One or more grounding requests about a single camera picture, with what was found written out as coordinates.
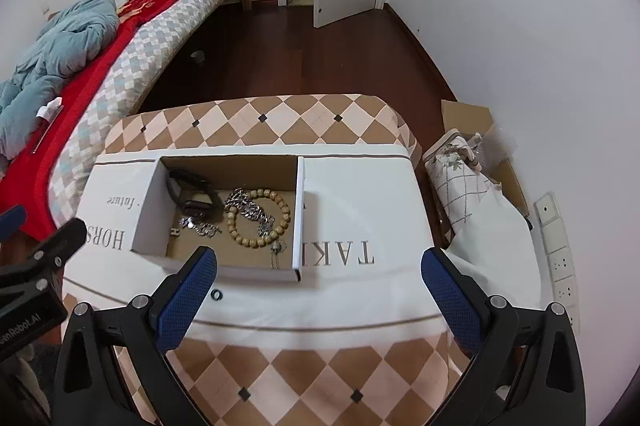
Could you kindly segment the teal blue duvet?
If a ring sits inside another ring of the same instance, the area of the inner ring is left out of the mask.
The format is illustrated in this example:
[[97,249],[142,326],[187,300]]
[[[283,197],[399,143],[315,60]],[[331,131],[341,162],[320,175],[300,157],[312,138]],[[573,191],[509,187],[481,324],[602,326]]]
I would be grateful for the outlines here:
[[82,0],[58,12],[1,83],[1,157],[11,161],[37,127],[37,112],[113,42],[115,0]]

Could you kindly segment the red bed sheet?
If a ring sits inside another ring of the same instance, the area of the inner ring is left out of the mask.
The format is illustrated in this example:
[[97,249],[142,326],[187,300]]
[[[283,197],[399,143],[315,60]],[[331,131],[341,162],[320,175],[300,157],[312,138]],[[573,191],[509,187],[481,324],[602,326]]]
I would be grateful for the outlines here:
[[120,10],[120,25],[115,38],[85,69],[73,76],[58,97],[63,110],[50,128],[40,148],[32,154],[42,132],[41,120],[30,135],[22,152],[1,168],[1,207],[22,205],[26,220],[21,231],[35,240],[42,240],[56,226],[48,210],[48,183],[54,162],[70,138],[70,133],[96,96],[107,69],[134,36],[134,31],[170,5],[169,0],[129,0]]

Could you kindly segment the white power strip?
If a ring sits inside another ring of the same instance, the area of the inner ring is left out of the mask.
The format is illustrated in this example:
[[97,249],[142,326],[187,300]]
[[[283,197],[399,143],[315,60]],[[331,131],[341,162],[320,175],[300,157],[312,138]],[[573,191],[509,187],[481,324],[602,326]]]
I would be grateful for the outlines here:
[[534,203],[534,209],[546,254],[553,298],[566,309],[570,325],[574,333],[578,334],[579,297],[573,254],[554,193],[545,193]]

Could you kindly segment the white charger on bed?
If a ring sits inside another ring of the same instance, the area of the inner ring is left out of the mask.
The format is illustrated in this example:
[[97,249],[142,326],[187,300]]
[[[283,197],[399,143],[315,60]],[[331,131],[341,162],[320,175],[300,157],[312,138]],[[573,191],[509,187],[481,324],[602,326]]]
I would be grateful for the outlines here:
[[37,111],[37,116],[39,117],[39,119],[51,123],[58,116],[58,113],[60,113],[62,109],[63,99],[61,97],[56,97],[49,101],[47,105],[41,106]]

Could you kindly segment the checkered mattress cover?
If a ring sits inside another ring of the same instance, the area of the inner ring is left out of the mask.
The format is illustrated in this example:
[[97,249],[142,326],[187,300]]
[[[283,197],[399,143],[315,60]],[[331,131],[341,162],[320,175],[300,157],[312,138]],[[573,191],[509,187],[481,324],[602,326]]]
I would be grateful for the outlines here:
[[48,210],[56,227],[75,216],[111,128],[134,113],[181,46],[225,0],[169,1],[168,9],[135,30],[116,56],[54,162],[48,183]]

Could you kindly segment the black smart band watch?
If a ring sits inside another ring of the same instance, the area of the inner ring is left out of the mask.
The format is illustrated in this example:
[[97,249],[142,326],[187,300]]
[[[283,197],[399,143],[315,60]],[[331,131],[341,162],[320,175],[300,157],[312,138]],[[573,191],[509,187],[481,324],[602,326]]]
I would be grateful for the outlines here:
[[183,216],[207,219],[222,209],[221,198],[209,181],[183,168],[168,171],[166,188]]

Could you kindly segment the black phone on bed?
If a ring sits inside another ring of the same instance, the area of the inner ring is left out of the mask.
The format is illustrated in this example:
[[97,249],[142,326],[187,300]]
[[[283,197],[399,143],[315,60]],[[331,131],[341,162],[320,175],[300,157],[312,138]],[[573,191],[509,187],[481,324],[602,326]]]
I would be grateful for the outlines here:
[[39,117],[37,116],[37,117],[38,117],[38,119],[42,121],[42,123],[41,123],[41,129],[42,129],[42,132],[41,132],[41,134],[40,134],[40,137],[39,137],[39,138],[38,138],[38,140],[36,141],[36,144],[35,144],[34,148],[32,148],[32,154],[35,154],[35,153],[38,151],[38,149],[40,148],[40,146],[41,146],[41,144],[42,144],[43,140],[46,138],[47,134],[48,134],[48,133],[49,133],[49,131],[50,131],[51,126],[53,125],[53,123],[55,122],[55,120],[58,118],[58,116],[57,116],[57,117],[56,117],[56,118],[55,118],[51,123],[48,123],[48,122],[47,122],[47,121],[45,121],[45,120],[41,120],[41,119],[39,119]]

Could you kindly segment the cardboard box white outside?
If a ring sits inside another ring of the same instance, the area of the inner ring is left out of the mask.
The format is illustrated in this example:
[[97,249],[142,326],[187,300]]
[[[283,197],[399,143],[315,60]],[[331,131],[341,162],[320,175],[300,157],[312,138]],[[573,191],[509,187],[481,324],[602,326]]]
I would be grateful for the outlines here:
[[[186,217],[166,188],[168,171],[205,177],[222,209]],[[177,268],[200,246],[212,249],[224,279],[302,279],[305,161],[296,155],[174,155],[156,162],[130,249],[164,268]]]

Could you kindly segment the white checked fabric bag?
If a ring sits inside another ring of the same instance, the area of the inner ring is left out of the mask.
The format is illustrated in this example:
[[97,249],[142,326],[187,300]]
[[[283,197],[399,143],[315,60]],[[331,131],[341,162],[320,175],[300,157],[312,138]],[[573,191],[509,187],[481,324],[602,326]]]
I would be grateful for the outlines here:
[[446,131],[422,161],[450,224],[450,261],[486,294],[537,308],[541,277],[527,220],[482,173],[469,142]]

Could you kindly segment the brown cardboard piece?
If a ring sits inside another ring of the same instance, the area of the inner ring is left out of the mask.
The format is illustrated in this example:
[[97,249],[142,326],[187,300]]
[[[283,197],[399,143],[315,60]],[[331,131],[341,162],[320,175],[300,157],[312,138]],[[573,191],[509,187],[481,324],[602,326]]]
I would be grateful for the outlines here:
[[443,100],[442,123],[446,131],[456,129],[469,142],[482,173],[498,183],[504,196],[524,217],[529,217],[526,196],[512,164],[515,140],[494,121],[490,110]]

